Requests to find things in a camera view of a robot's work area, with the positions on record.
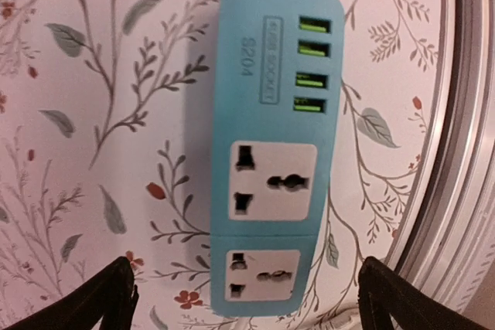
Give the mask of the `teal power strip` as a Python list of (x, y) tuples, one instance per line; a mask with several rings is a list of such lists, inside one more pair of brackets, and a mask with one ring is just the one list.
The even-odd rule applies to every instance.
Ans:
[(297, 309), (326, 203), (340, 105), (339, 0), (220, 0), (210, 209), (219, 315)]

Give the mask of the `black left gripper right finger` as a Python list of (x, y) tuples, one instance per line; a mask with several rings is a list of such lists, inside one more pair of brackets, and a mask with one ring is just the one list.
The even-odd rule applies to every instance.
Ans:
[(386, 264), (367, 257), (358, 274), (362, 329), (482, 329), (483, 326), (424, 295)]

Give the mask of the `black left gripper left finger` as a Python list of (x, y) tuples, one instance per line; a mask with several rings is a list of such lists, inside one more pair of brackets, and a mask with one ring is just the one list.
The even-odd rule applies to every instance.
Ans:
[(131, 263), (120, 256), (66, 297), (9, 328), (130, 329), (138, 299)]

